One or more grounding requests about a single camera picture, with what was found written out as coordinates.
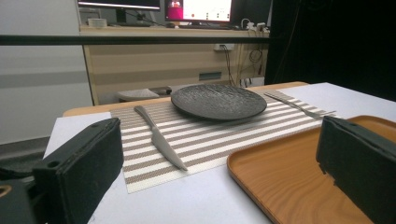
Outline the light wooden desk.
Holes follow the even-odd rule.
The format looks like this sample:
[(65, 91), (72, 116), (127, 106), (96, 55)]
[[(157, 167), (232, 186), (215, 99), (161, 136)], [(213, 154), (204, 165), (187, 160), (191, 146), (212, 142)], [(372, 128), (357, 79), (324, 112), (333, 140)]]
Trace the light wooden desk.
[[(267, 37), (269, 33), (234, 30), (107, 27), (80, 28), (82, 36)], [(195, 83), (238, 84), (264, 77), (268, 45), (235, 43), (214, 51), (215, 44), (85, 45), (87, 73), (95, 105), (112, 104), (116, 93)]]

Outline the black textured plate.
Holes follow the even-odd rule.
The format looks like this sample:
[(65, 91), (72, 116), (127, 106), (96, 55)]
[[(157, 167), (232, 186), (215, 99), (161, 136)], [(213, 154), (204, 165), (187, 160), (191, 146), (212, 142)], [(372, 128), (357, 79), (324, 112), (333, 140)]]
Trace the black textured plate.
[(171, 94), (171, 102), (186, 114), (213, 120), (247, 119), (259, 115), (267, 107), (258, 93), (220, 84), (181, 88)]

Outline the silver table knife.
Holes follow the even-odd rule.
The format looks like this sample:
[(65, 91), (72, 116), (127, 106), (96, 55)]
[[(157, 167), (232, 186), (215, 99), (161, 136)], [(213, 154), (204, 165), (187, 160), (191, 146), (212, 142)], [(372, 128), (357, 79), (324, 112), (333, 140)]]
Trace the silver table knife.
[(163, 154), (163, 156), (166, 159), (168, 159), (178, 169), (187, 171), (188, 170), (187, 166), (184, 164), (181, 158), (176, 154), (176, 152), (173, 150), (173, 148), (164, 138), (163, 134), (157, 127), (152, 117), (149, 115), (148, 111), (141, 105), (136, 106), (134, 108), (134, 111), (138, 113), (150, 127), (152, 132), (152, 136), (151, 136), (152, 144)]

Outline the wooden serving tray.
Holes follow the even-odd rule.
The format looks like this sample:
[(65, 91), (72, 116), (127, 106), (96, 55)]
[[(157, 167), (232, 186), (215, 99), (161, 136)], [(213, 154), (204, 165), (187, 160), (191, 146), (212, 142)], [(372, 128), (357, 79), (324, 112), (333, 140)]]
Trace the wooden serving tray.
[[(348, 128), (363, 128), (396, 143), (396, 122), (372, 116), (327, 117)], [(275, 224), (372, 224), (319, 167), (322, 127), (238, 150), (227, 159), (233, 180)]]

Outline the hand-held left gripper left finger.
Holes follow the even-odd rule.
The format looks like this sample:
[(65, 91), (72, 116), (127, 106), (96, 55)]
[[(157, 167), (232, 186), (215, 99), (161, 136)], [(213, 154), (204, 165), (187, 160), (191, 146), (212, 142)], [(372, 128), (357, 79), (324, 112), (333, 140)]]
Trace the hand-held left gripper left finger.
[(33, 168), (49, 224), (87, 224), (123, 165), (120, 120), (87, 126)]

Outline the white power strip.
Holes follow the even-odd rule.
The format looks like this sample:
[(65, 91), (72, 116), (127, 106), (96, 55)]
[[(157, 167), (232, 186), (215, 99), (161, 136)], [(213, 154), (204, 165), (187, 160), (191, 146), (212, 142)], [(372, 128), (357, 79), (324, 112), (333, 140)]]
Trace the white power strip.
[(242, 30), (269, 33), (269, 28), (265, 22), (255, 23), (247, 18), (240, 21), (240, 27)]

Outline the monitor with pink window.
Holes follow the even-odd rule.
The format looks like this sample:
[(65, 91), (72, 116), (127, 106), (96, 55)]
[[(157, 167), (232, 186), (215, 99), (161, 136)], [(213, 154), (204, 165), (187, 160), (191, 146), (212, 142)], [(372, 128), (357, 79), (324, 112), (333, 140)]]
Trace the monitor with pink window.
[(166, 0), (167, 21), (229, 21), (233, 0)]

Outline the dark screen monitor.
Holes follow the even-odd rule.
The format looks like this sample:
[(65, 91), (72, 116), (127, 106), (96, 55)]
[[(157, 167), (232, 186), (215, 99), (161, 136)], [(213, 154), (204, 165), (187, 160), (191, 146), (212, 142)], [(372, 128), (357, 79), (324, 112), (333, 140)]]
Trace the dark screen monitor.
[(161, 0), (78, 0), (81, 7), (112, 7), (136, 10), (160, 10)]

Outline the silver fork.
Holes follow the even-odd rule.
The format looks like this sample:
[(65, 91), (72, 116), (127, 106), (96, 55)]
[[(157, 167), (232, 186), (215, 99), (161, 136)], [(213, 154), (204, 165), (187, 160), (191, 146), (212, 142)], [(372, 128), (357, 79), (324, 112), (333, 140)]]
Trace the silver fork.
[(269, 92), (265, 92), (264, 95), (266, 95), (266, 96), (268, 96), (268, 97), (270, 97), (270, 98), (272, 98), (274, 100), (277, 100), (277, 101), (279, 101), (279, 102), (281, 102), (281, 103), (283, 103), (285, 105), (289, 105), (291, 107), (294, 107), (294, 108), (302, 111), (303, 113), (305, 113), (308, 117), (310, 117), (312, 119), (322, 119), (324, 116), (327, 116), (327, 115), (330, 115), (330, 114), (333, 114), (333, 113), (336, 112), (336, 111), (328, 111), (328, 112), (320, 112), (320, 113), (312, 112), (312, 111), (309, 111), (309, 110), (307, 110), (307, 109), (305, 109), (305, 108), (303, 108), (303, 107), (301, 107), (301, 106), (299, 106), (299, 105), (297, 105), (297, 104), (295, 104), (293, 102), (290, 102), (288, 100), (285, 100), (285, 99), (282, 99), (280, 97), (277, 97), (277, 96), (275, 96), (275, 95), (273, 95), (273, 94), (271, 94)]

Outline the striped beige placemat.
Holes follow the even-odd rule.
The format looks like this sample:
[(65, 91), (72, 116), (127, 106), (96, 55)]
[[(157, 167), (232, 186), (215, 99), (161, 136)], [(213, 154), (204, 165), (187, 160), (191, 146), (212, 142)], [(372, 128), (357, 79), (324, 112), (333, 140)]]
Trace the striped beige placemat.
[(318, 127), (320, 119), (286, 105), (323, 114), (325, 111), (280, 91), (259, 91), (267, 108), (246, 121), (216, 122), (199, 120), (176, 111), (169, 102), (149, 104), (145, 109), (188, 167), (186, 172), (170, 163), (151, 142), (152, 132), (145, 120), (130, 107), (110, 112), (120, 119), (124, 163), (123, 176), (130, 193), (148, 189), (187, 175), (202, 172), (226, 162), (238, 149)]

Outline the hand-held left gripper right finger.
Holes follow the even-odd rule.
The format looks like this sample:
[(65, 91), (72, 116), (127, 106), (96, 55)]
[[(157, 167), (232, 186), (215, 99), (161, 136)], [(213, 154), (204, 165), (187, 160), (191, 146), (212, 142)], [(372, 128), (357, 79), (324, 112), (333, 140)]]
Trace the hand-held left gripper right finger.
[(374, 224), (396, 224), (396, 123), (326, 117), (316, 160)]

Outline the black horizontal frame bar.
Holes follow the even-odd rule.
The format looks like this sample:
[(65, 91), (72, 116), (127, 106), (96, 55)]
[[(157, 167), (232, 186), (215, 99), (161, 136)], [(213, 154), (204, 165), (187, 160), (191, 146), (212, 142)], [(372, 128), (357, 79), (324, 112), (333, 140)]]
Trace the black horizontal frame bar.
[(271, 43), (269, 37), (0, 35), (0, 46)]

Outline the office chair base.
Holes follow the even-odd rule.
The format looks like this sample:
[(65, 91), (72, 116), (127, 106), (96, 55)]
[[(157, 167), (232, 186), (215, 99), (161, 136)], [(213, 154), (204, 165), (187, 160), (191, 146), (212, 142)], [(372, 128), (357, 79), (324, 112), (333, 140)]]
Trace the office chair base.
[(130, 91), (119, 91), (117, 97), (121, 101), (132, 102), (148, 99), (157, 99), (163, 96), (167, 96), (172, 92), (169, 87), (160, 87), (152, 89), (141, 89), (141, 90), (130, 90)]

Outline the white cabinet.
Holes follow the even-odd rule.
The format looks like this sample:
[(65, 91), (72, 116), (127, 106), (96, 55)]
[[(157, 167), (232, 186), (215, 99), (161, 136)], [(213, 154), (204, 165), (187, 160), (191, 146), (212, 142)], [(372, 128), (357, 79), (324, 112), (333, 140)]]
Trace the white cabinet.
[[(77, 35), (77, 0), (0, 0), (0, 35)], [(70, 108), (92, 103), (81, 46), (0, 41), (0, 145), (50, 135)]]

